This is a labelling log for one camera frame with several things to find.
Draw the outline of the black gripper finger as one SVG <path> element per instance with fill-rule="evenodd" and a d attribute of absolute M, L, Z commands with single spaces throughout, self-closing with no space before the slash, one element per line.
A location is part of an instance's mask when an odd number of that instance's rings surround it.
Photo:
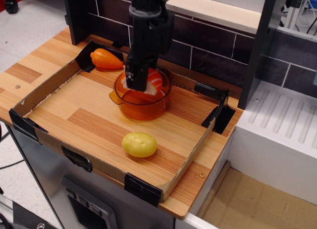
<path fill-rule="evenodd" d="M 128 89 L 145 92 L 147 88 L 149 65 L 147 63 L 126 62 L 125 80 Z"/>

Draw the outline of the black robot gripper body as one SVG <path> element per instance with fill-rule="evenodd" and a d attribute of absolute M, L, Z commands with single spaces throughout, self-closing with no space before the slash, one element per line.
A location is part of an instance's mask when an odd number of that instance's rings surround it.
<path fill-rule="evenodd" d="M 157 17 L 133 16 L 133 40 L 127 62 L 156 66 L 158 57 L 166 54 L 174 30 L 174 13 L 163 9 Z"/>

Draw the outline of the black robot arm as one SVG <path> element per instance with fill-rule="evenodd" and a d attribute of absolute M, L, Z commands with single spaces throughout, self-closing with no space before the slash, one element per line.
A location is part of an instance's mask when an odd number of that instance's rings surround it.
<path fill-rule="evenodd" d="M 145 92 L 149 69 L 156 69 L 159 55 L 167 54 L 172 43 L 174 13 L 168 0 L 131 0 L 132 46 L 126 59 L 125 78 L 129 89 Z"/>

